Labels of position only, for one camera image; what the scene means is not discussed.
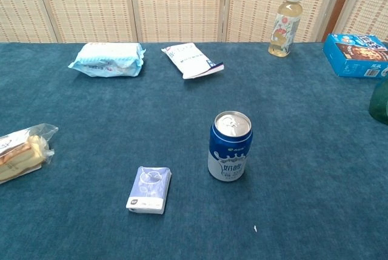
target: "beverage bottle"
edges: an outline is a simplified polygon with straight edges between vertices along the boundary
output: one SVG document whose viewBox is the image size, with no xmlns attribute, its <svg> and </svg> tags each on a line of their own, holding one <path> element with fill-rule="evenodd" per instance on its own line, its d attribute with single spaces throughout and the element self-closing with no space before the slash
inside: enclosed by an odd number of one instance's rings
<svg viewBox="0 0 388 260">
<path fill-rule="evenodd" d="M 290 53 L 290 46 L 302 15 L 301 0 L 286 0 L 280 5 L 272 30 L 268 52 L 277 57 Z"/>
<path fill-rule="evenodd" d="M 376 85 L 370 99 L 369 113 L 377 121 L 388 125 L 388 78 Z"/>
</svg>

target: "plastic bag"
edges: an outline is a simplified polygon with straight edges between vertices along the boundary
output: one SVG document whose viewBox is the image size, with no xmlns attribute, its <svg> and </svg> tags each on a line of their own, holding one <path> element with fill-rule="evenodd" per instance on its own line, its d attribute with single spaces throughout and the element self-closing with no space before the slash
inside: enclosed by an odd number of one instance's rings
<svg viewBox="0 0 388 260">
<path fill-rule="evenodd" d="M 54 125 L 39 124 L 0 137 L 0 184 L 49 163 L 54 149 L 48 141 L 57 131 Z"/>
<path fill-rule="evenodd" d="M 139 43 L 87 43 L 69 68 L 91 77 L 138 76 L 144 52 Z"/>
</svg>

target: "pocket tissue pack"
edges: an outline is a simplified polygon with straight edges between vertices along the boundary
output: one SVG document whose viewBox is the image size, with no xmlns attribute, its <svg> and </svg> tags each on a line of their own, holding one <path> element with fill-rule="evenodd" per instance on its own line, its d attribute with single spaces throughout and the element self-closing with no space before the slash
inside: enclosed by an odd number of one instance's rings
<svg viewBox="0 0 388 260">
<path fill-rule="evenodd" d="M 140 166 L 127 201 L 127 209 L 135 213 L 162 215 L 170 179 L 171 171 L 167 167 Z"/>
<path fill-rule="evenodd" d="M 144 52 L 139 43 L 87 43 L 69 68 L 91 77 L 138 76 Z"/>
</svg>

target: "blue and white can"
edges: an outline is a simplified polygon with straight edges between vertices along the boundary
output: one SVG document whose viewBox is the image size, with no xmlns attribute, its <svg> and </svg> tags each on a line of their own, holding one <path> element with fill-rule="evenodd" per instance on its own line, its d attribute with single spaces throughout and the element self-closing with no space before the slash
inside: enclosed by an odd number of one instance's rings
<svg viewBox="0 0 388 260">
<path fill-rule="evenodd" d="M 216 179 L 234 181 L 243 175 L 252 141 L 250 119 L 239 112 L 220 113 L 210 129 L 207 167 Z"/>
</svg>

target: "cardboard box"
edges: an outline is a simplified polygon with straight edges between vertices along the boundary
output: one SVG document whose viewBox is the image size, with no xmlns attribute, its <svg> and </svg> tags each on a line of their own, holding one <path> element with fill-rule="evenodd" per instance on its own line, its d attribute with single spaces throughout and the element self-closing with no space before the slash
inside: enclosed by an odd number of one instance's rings
<svg viewBox="0 0 388 260">
<path fill-rule="evenodd" d="M 323 52 L 338 76 L 382 78 L 388 74 L 388 48 L 374 35 L 330 34 Z"/>
</svg>

